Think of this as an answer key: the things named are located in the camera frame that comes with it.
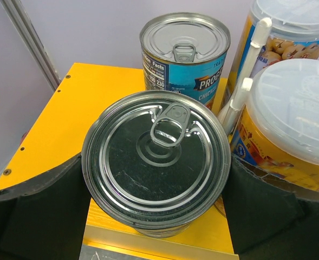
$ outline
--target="nutrition facts label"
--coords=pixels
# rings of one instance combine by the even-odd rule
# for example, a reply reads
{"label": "nutrition facts label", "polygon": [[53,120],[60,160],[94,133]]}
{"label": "nutrition facts label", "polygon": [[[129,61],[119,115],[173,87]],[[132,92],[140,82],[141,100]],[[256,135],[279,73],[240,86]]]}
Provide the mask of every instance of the nutrition facts label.
{"label": "nutrition facts label", "polygon": [[142,52],[144,76],[147,90],[164,90],[168,81],[169,65],[155,61]]}

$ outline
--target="can pull tab ring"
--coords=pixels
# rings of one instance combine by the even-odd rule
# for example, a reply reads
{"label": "can pull tab ring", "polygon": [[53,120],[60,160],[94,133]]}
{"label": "can pull tab ring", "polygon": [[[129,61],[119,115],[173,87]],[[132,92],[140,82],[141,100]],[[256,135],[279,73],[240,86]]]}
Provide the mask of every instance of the can pull tab ring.
{"label": "can pull tab ring", "polygon": [[190,43],[178,43],[173,47],[174,58],[177,62],[193,62],[196,56],[196,48]]}
{"label": "can pull tab ring", "polygon": [[[154,121],[152,127],[151,127],[151,131],[150,131],[150,136],[152,141],[157,144],[160,145],[162,147],[166,147],[166,148],[171,148],[171,147],[176,147],[178,146],[183,138],[185,137],[186,134],[186,128],[188,125],[188,120],[190,118],[191,115],[191,111],[190,109],[182,104],[182,103],[172,103],[170,106],[168,106],[166,108],[166,110],[164,110],[158,117],[157,119]],[[164,124],[174,124],[177,127],[180,128],[181,133],[179,138],[172,143],[169,142],[165,142],[163,140],[158,139],[155,135],[155,128],[156,126],[160,123],[163,122]],[[172,140],[172,136],[169,135],[168,133],[162,133],[163,136],[167,136],[169,139]]]}

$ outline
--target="gray wall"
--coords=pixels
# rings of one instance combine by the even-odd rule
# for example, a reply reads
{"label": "gray wall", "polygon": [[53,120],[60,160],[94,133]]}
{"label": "gray wall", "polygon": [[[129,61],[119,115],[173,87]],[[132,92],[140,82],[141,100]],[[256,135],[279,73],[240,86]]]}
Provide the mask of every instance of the gray wall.
{"label": "gray wall", "polygon": [[52,93],[0,3],[0,173]]}
{"label": "gray wall", "polygon": [[21,0],[60,77],[74,62],[141,68],[139,32],[155,16],[189,11],[227,25],[227,77],[252,0]]}

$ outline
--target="yellow shelf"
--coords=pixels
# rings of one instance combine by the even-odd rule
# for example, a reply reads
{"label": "yellow shelf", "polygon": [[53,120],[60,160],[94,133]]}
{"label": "yellow shelf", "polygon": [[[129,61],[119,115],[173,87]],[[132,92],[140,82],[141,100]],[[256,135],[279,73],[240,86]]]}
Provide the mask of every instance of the yellow shelf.
{"label": "yellow shelf", "polygon": [[[141,69],[76,63],[0,177],[0,190],[45,172],[81,151],[89,127],[113,102],[145,89]],[[214,108],[222,100],[221,79]],[[143,236],[106,215],[91,200],[83,242],[148,259],[238,259],[226,219],[214,208],[183,233],[166,239]]]}

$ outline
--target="soup can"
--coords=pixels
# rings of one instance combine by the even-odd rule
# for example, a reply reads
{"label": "soup can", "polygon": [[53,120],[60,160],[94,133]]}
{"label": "soup can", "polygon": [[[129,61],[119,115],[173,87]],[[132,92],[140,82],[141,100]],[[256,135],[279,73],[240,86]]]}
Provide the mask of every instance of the soup can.
{"label": "soup can", "polygon": [[147,90],[185,94],[212,108],[230,46],[222,22],[188,12],[163,15],[144,26],[140,42]]}
{"label": "soup can", "polygon": [[272,31],[250,77],[279,61],[319,57],[319,0],[255,0],[241,35],[222,105],[234,90],[255,26],[265,17],[272,19]]}
{"label": "soup can", "polygon": [[231,149],[251,165],[319,191],[319,61],[287,60],[258,73]]}
{"label": "soup can", "polygon": [[186,229],[217,200],[229,175],[221,124],[198,101],[144,91],[107,108],[82,149],[84,179],[95,202],[150,237]]}

